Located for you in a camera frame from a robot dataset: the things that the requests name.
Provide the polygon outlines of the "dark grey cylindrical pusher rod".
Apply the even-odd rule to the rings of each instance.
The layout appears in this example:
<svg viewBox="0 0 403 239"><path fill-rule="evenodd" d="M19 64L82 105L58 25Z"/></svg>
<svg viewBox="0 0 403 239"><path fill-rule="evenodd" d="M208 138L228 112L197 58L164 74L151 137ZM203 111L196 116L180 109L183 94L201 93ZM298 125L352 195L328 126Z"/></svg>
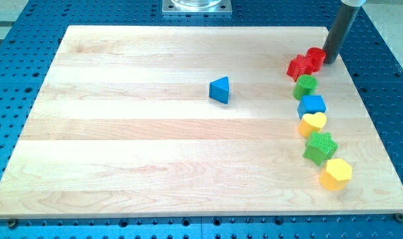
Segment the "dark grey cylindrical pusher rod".
<svg viewBox="0 0 403 239"><path fill-rule="evenodd" d="M326 53L325 64L333 64L348 35L348 32L366 0L341 0L337 16L327 35L323 50Z"/></svg>

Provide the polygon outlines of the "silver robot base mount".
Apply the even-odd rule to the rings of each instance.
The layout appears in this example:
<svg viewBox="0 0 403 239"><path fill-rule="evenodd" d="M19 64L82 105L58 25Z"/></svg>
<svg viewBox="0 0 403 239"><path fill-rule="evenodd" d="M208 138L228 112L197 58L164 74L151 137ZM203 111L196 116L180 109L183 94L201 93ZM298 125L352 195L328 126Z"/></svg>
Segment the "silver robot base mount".
<svg viewBox="0 0 403 239"><path fill-rule="evenodd" d="M162 15L231 15L231 0L162 0Z"/></svg>

